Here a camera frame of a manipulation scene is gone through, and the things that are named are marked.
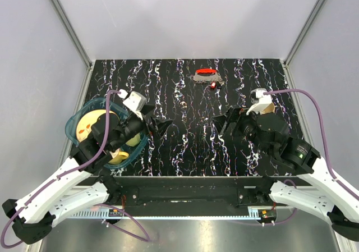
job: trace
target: yellow plate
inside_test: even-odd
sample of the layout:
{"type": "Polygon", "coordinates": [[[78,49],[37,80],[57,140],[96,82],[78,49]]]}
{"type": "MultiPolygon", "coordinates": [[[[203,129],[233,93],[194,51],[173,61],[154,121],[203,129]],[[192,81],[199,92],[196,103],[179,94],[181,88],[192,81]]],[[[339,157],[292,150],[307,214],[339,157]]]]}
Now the yellow plate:
{"type": "MultiPolygon", "coordinates": [[[[76,127],[76,138],[79,142],[82,142],[89,136],[91,132],[91,126],[95,124],[97,119],[104,113],[106,113],[105,109],[94,110],[85,114],[80,119],[76,127]]],[[[115,153],[117,153],[117,155],[113,159],[111,159],[109,164],[120,164],[124,159],[128,158],[129,156],[128,153],[122,152],[120,148],[115,153]]]]}

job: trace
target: red object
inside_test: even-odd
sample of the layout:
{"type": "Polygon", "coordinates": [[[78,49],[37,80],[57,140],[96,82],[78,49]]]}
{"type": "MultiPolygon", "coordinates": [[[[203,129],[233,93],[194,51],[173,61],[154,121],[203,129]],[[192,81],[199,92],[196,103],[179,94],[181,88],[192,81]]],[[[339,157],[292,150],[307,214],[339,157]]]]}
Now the red object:
{"type": "Polygon", "coordinates": [[[197,74],[215,74],[217,71],[211,68],[201,68],[200,70],[196,70],[197,74]]]}

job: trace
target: gray floor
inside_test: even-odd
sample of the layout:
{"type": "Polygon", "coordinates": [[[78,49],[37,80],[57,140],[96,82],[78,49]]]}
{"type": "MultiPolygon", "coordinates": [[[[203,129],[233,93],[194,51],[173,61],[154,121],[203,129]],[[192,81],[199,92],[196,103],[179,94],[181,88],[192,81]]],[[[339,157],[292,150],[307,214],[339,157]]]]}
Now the gray floor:
{"type": "MultiPolygon", "coordinates": [[[[279,218],[288,215],[280,210],[279,218]]],[[[212,251],[339,251],[329,226],[304,212],[275,227],[238,225],[231,221],[142,221],[151,238],[144,243],[98,221],[68,219],[44,240],[42,252],[212,252],[212,251]]],[[[118,226],[140,234],[128,220],[118,226]]]]}

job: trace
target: blue plastic bowl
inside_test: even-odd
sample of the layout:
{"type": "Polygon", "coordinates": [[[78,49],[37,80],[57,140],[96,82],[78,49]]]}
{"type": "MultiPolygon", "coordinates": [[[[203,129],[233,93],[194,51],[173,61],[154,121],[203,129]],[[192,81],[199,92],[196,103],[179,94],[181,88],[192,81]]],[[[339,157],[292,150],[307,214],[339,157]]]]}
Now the blue plastic bowl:
{"type": "MultiPolygon", "coordinates": [[[[76,139],[76,127],[80,119],[88,112],[91,112],[93,110],[105,109],[105,108],[106,108],[105,98],[96,98],[87,102],[77,113],[75,113],[75,115],[70,117],[70,119],[67,121],[65,126],[66,136],[76,146],[78,146],[79,141],[76,139]]],[[[125,120],[128,117],[128,112],[113,102],[110,102],[110,110],[113,111],[115,114],[117,114],[121,120],[125,120]]],[[[124,152],[127,152],[130,155],[127,159],[123,160],[118,165],[106,164],[105,167],[109,169],[121,169],[121,168],[125,168],[132,161],[134,161],[141,154],[142,150],[145,148],[148,142],[148,137],[143,132],[140,133],[140,136],[141,136],[141,141],[135,147],[131,147],[126,144],[124,144],[121,147],[121,149],[124,152]]]]}

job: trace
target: gray object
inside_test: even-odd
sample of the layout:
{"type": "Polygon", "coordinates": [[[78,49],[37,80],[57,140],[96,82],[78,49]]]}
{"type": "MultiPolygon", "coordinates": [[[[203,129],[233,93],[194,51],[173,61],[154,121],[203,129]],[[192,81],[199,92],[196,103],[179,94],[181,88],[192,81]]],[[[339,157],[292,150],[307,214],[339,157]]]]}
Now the gray object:
{"type": "Polygon", "coordinates": [[[198,74],[197,72],[194,75],[191,75],[191,80],[196,83],[212,83],[212,82],[219,82],[221,85],[224,84],[221,76],[215,72],[211,75],[209,74],[198,74]]]}

